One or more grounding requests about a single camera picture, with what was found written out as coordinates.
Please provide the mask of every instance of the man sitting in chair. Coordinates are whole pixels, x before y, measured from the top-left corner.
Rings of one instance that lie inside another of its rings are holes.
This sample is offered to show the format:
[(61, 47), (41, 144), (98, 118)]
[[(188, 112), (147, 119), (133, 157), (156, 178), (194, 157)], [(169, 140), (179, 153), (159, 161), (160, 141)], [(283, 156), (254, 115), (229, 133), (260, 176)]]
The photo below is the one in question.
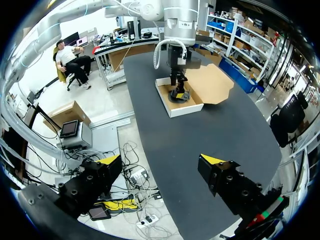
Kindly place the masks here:
[(76, 57), (73, 53), (74, 50), (79, 50), (81, 53), (84, 53), (85, 50), (80, 46), (65, 46), (63, 40), (59, 40), (56, 46), (59, 49), (55, 57), (57, 69), (62, 73), (68, 71), (68, 73), (75, 74), (85, 89), (91, 88), (91, 85), (87, 83), (87, 76), (89, 76), (91, 69), (91, 58), (89, 56)]

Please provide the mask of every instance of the dark gray tabletop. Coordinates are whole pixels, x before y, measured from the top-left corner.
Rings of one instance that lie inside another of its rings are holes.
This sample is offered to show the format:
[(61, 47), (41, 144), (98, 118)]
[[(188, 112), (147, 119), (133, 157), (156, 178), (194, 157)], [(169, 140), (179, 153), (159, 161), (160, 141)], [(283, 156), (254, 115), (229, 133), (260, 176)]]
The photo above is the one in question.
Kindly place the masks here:
[[(226, 101), (169, 118), (155, 87), (156, 79), (170, 74), (167, 52), (162, 52), (158, 70), (153, 67), (153, 54), (124, 60), (143, 149), (182, 237), (208, 240), (239, 217), (218, 195), (210, 193), (197, 170), (199, 154), (236, 161), (248, 178), (266, 188), (276, 173), (281, 152), (263, 115), (236, 83)], [(192, 55), (204, 65), (211, 63), (196, 52)]]

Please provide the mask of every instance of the power strip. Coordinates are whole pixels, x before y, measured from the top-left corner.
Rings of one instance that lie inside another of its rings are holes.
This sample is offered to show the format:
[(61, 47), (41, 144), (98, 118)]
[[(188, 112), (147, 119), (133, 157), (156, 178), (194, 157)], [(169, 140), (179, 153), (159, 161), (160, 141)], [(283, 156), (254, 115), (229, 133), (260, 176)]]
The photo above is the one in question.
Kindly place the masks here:
[(131, 174), (130, 178), (133, 178), (135, 180), (138, 180), (139, 178), (144, 177), (145, 179), (149, 178), (148, 172), (146, 172), (146, 170), (144, 168), (136, 171), (135, 173)]
[(151, 216), (149, 216), (149, 221), (147, 219), (142, 219), (141, 221), (138, 221), (136, 223), (136, 225), (137, 225), (138, 228), (143, 229), (144, 227), (147, 227), (147, 226), (149, 226), (151, 224), (154, 224), (158, 220), (159, 220), (159, 218), (156, 215), (151, 215)]

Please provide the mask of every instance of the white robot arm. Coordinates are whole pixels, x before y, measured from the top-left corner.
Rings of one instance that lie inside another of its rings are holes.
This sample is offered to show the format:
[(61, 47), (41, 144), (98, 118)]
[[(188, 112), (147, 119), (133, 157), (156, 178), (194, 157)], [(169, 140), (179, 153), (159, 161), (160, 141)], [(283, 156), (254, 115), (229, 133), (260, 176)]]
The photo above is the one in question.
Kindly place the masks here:
[[(158, 21), (164, 17), (165, 39), (159, 43), (155, 53), (160, 49), (161, 44), (169, 43), (181, 45), (183, 47), (182, 56), (185, 57), (187, 54), (185, 46), (195, 44), (198, 18), (197, 0), (140, 0), (139, 2), (133, 1), (125, 4), (117, 0), (74, 1), (59, 12), (49, 13), (43, 18), (37, 27), (38, 38), (32, 41), (18, 58), (9, 59), (5, 69), (5, 81), (2, 82), (1, 86), (1, 95), (6, 96), (13, 84), (22, 79), (28, 66), (30, 66), (41, 53), (61, 38), (60, 23), (94, 13), (101, 8), (105, 8), (104, 15), (106, 18), (141, 16), (147, 21)], [(70, 168), (75, 168), (80, 164), (80, 162), (75, 159), (67, 159), (62, 150), (53, 147), (27, 128), (6, 102), (5, 97), (1, 98), (1, 114), (19, 135), (36, 148), (56, 159), (68, 163)]]

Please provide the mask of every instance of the white t-shirt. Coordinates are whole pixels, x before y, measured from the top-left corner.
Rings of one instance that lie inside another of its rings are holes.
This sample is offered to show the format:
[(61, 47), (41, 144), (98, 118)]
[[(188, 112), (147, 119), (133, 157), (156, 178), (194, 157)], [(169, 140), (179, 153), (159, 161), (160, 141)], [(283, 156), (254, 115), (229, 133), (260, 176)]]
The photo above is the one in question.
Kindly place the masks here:
[(61, 62), (61, 64), (65, 66), (68, 62), (76, 58), (76, 56), (72, 52), (74, 48), (75, 47), (73, 46), (65, 46), (64, 49), (59, 50), (56, 54), (55, 61), (57, 63)]

